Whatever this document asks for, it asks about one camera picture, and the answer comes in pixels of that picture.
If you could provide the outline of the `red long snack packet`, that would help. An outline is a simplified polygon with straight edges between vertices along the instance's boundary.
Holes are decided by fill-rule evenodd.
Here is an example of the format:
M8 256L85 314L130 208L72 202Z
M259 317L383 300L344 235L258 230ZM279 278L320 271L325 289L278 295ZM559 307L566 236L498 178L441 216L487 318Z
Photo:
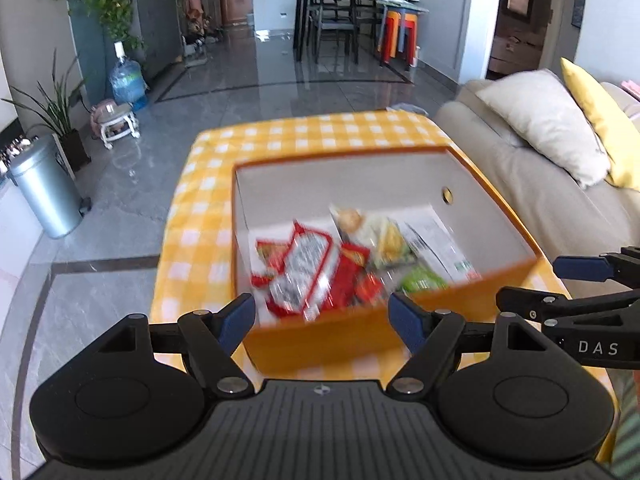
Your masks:
M268 285L268 310L278 318L318 318L329 299L340 249L329 233L295 222L288 249Z

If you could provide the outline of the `green raisin bag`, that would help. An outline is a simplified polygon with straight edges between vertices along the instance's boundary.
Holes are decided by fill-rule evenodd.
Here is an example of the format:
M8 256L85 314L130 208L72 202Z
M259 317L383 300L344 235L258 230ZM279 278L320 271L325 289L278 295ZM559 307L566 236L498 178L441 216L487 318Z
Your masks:
M395 221L416 258L447 284L465 284L480 279L480 274L432 206L403 210Z

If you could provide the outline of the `beige sofa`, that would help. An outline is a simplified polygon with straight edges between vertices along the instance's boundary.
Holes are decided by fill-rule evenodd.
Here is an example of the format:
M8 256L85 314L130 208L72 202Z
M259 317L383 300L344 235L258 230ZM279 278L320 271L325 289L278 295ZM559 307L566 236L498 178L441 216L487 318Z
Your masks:
M509 203L547 259L637 246L639 194L605 181L580 188L477 97L490 85L468 82L438 110L435 122Z

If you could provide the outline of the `pale green snack bag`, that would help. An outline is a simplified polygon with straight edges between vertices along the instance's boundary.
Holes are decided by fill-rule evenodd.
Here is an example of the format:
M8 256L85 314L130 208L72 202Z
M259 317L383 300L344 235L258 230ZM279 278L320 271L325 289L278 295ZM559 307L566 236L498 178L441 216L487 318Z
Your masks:
M370 250L368 267L374 270L396 268L416 262L396 221L384 214L357 208L329 208L334 226L344 243Z

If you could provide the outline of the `small red snack packet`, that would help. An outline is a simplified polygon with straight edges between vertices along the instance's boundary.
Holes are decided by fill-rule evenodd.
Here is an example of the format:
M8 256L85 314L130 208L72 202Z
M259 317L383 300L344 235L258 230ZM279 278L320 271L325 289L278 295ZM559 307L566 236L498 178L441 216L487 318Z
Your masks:
M252 273L250 282L254 287L267 286L282 271L284 258L290 245L291 243L285 240L256 240L255 248L258 259L265 269Z

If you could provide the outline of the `yellow cushion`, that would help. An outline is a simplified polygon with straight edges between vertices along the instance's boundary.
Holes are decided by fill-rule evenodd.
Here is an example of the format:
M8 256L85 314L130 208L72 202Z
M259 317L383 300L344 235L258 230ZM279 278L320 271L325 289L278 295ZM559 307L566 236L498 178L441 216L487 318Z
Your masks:
M564 82L608 153L606 180L618 188L639 191L639 130L590 73L561 58Z

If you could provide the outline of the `white cushion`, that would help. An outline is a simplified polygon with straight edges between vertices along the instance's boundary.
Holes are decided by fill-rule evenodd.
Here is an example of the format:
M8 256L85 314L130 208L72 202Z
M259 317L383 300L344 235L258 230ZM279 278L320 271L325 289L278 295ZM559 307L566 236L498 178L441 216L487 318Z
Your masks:
M477 97L539 154L566 170L581 188L608 175L608 154L582 109L550 70L506 76Z

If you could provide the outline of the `silver trash can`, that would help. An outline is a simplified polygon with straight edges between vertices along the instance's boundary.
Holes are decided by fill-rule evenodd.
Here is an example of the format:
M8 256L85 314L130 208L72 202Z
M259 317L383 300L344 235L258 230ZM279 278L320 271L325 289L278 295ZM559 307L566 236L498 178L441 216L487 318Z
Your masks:
M52 136L35 140L13 157L8 177L54 240L76 229L92 208L91 198L78 191Z

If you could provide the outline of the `small white stool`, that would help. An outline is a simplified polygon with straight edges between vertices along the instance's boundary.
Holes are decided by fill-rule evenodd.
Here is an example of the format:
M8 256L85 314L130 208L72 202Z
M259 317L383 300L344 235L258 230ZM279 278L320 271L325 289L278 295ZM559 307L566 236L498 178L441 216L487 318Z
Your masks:
M115 141L126 136L134 139L141 136L139 121L130 103L107 105L96 118L96 123L100 128L100 139L107 150L113 148Z

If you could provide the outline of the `blue water jug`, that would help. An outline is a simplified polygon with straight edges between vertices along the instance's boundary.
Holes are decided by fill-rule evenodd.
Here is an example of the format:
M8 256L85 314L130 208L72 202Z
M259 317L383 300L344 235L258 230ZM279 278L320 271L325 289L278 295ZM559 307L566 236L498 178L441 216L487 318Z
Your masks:
M114 43L116 64L111 70L110 81L113 99L117 104L130 104L136 112L148 104L146 83L140 64L128 58L121 41Z

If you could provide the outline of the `potted long-leaf plant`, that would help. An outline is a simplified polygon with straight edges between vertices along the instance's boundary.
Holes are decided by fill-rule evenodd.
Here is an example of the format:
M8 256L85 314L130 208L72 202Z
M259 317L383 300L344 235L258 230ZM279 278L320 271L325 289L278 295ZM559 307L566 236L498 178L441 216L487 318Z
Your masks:
M47 90L40 80L36 82L35 94L15 86L9 86L10 96L1 101L12 105L18 112L22 110L35 118L32 125L23 129L26 136L35 139L38 134L50 134L55 145L62 152L64 162L73 172L77 172L91 162L80 138L80 132L73 124L72 108L81 100L81 90L85 81L70 84L70 75L78 60L73 58L62 74L58 73L58 51L52 54L50 86Z

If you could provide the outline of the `stacked orange plastic stools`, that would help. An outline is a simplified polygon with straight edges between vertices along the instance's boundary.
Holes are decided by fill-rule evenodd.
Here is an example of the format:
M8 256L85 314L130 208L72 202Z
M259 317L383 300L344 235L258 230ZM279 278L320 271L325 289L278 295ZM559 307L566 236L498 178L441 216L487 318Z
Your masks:
M385 9L378 38L378 54L382 64L390 64L400 55L408 68L418 65L419 14L409 10Z

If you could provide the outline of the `grey drawer cabinet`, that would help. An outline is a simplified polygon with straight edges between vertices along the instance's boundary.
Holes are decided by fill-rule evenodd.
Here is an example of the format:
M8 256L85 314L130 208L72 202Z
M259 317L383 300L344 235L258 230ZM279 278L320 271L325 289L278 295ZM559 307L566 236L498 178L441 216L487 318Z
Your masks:
M174 64L182 53L176 0L131 0L130 34L141 42L131 56L141 65L146 81Z

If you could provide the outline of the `dining table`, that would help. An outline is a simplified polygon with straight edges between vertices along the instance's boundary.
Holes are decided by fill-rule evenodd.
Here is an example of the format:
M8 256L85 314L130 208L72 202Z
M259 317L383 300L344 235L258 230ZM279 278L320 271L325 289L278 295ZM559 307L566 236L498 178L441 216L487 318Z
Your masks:
M325 32L343 35L354 53L356 36L365 32L381 64L399 56L411 68L418 64L420 18L427 14L418 0L296 0L294 58L302 59L304 47L318 50Z

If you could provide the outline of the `black dining chair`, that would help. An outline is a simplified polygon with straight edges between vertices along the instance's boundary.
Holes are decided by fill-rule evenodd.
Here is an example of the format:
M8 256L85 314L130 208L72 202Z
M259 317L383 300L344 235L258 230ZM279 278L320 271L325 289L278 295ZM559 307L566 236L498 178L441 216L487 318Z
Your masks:
M314 60L318 61L324 32L344 32L345 53L359 62L359 20L357 0L318 0L314 12Z

